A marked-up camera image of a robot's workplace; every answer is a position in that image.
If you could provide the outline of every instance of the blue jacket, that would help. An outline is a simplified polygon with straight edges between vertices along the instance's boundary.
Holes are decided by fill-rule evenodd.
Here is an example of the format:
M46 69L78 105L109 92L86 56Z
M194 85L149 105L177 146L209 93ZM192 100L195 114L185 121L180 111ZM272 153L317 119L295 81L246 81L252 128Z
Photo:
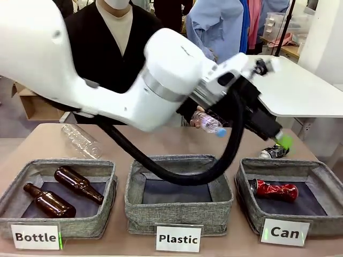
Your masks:
M247 0L240 0L240 1L244 9L240 52L243 52L246 54L247 49L248 49L248 34L249 34L249 27L250 27L249 6L248 6Z
M187 37L222 63L240 52L242 23L240 0L197 0L186 18Z

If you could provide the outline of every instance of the fabric bin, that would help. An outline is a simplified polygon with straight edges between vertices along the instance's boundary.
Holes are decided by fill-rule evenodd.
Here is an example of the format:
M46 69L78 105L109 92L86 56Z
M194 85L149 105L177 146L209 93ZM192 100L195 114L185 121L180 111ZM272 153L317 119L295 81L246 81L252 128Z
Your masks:
M290 203L255 198L249 181L294 184L297 199ZM241 160L235 176L238 199L254 232L260 234L265 218L310 222L309 236L343 235L343 184L322 162L297 160Z
M192 175L206 171L216 161L212 155L166 155L151 159L165 169ZM203 225L203 236L221 236L227 222L233 193L225 175L201 186L179 186L164 180L134 161L125 190L128 231L154 234L156 224Z
M98 205L84 196L68 190L54 178L60 166L67 165L86 177L91 185L104 196ZM98 239L105 231L114 203L117 177L113 162L77 158L33 160L26 164L10 187L0 198L0 233L3 238L12 238L9 223L59 223L63 239ZM23 190L32 183L45 191L52 191L76 208L75 218L48 218Z

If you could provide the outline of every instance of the pink clothing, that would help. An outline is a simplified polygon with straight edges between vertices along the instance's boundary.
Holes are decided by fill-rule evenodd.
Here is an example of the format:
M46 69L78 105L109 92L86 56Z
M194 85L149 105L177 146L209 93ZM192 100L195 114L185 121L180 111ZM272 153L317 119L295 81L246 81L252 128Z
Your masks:
M262 0L248 0L249 13L250 13L250 29L249 29L249 36L248 36L249 49L254 49L256 45L261 5L262 5Z

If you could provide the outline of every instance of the floor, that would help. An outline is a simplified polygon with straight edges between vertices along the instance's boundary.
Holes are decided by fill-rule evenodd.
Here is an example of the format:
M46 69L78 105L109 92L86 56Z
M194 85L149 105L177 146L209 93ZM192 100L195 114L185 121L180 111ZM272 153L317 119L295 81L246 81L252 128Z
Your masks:
M0 163L33 131L38 122L26 119L17 95L11 98L13 82L0 79Z
M26 119L19 97L11 97L12 85L11 80L0 79L0 138L25 138L39 122Z

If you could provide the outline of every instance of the red crushed can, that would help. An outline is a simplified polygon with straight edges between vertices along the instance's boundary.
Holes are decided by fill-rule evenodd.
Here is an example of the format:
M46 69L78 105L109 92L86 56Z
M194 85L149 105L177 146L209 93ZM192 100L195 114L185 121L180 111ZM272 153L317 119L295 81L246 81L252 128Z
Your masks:
M251 181L250 188L255 196L286 202L294 202L299 195L298 188L295 185L271 185L259 179Z

